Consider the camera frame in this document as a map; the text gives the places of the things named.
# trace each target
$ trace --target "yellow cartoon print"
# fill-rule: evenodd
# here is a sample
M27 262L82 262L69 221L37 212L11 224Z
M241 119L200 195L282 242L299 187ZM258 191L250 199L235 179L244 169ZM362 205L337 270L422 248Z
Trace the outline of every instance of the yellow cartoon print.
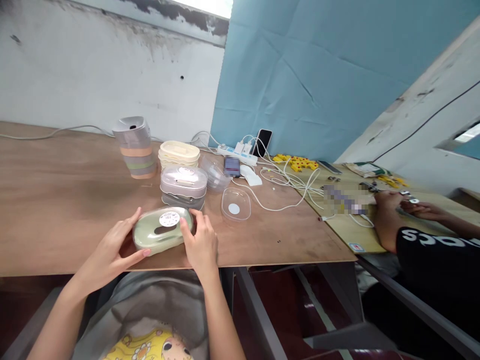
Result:
M154 329L145 336L125 335L103 360L194 360L175 331Z

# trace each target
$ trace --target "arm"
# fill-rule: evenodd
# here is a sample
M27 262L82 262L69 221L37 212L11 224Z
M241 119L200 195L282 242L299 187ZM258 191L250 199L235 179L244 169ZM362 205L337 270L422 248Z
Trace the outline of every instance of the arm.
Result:
M207 215L193 209L190 212L196 217L195 236L183 218L180 219L180 228L188 261L198 275L205 293L210 357L212 360L246 360L220 283L217 234Z
M436 221L444 227L452 230L454 233L466 239L480 239L480 227L468 221L465 221L451 213L443 210L441 207L429 202L419 202L418 204L402 203L401 208L409 214L430 221Z
M65 285L27 360L72 357L87 296L150 254L150 250L140 250L126 258L119 255L120 246L141 213L138 208L132 217L117 222Z
M405 226L397 212L397 207L404 197L398 191L381 191L375 195L375 200L377 209L373 224L380 244L385 250L396 254L397 233L401 227Z

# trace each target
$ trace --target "cartoon face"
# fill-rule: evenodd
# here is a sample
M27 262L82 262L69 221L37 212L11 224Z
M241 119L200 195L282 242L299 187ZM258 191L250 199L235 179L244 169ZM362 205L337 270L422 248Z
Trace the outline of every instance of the cartoon face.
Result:
M182 338L177 335L165 340L161 349L161 357L163 360L193 360Z

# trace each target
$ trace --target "black t-shirt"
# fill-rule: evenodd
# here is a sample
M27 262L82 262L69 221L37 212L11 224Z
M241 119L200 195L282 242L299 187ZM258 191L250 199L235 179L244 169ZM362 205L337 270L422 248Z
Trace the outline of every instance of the black t-shirt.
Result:
M479 339L480 240L402 227L396 251L401 284Z

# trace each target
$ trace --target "hand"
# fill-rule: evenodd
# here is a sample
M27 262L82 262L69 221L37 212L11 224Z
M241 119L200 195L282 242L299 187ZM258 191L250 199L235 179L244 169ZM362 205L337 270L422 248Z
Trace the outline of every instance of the hand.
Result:
M419 202L412 204L404 201L401 203L401 208L404 212L409 213L419 219L431 220L440 222L446 220L450 213L443 210L441 207L435 206L429 202Z
M195 270L200 282L203 283L212 274L218 274L217 251L219 240L208 215L201 211L190 209L196 218L195 236L190 232L187 221L180 219L180 229L185 242L186 256Z
M408 196L404 196L398 191L380 191L375 194L376 205L382 209L395 210L406 199Z
M103 237L95 251L71 278L66 287L74 288L75 293L86 297L104 287L129 267L150 255L150 249L139 250L128 257L119 254L125 237L142 214L139 207L132 217L119 221Z

